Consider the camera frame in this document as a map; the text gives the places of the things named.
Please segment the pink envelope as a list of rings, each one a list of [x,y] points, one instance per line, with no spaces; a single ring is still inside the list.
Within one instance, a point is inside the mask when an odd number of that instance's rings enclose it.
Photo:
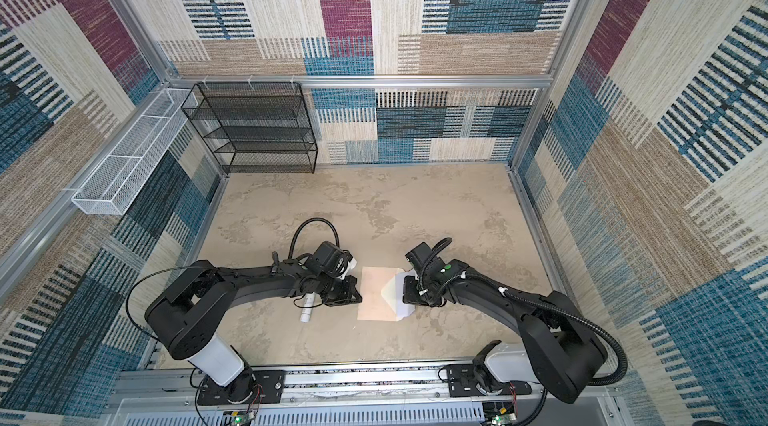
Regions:
[[[359,291],[363,297],[358,307],[360,321],[396,322],[404,318],[397,295],[399,268],[364,267]]]

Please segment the blue floral letter paper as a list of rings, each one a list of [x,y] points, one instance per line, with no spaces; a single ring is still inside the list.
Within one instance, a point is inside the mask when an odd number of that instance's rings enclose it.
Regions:
[[[399,273],[395,277],[395,314],[398,320],[409,317],[415,311],[411,302],[413,297],[419,298],[416,291],[417,278],[411,273]]]

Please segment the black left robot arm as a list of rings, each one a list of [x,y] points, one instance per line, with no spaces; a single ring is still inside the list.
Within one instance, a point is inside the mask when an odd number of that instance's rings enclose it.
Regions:
[[[241,304],[315,294],[328,307],[359,304],[362,296],[350,271],[354,256],[324,241],[297,258],[273,256],[270,266],[216,267],[199,260],[188,267],[145,311],[151,331],[176,360],[200,369],[217,386],[246,380],[248,367],[217,334],[226,313]]]

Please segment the white glue stick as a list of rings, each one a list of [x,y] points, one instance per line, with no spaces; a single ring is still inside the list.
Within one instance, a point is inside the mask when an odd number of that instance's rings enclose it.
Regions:
[[[315,306],[315,294],[307,294],[301,303],[300,321],[302,323],[308,323],[311,319],[311,314]]]

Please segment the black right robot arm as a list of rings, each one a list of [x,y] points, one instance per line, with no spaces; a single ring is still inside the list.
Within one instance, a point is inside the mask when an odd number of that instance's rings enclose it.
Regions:
[[[573,403],[588,386],[623,378],[626,357],[618,343],[557,291],[547,296],[507,286],[467,263],[443,261],[447,238],[433,248],[422,242],[405,254],[415,275],[404,281],[407,304],[447,302],[480,311],[515,332],[535,378],[557,399]]]

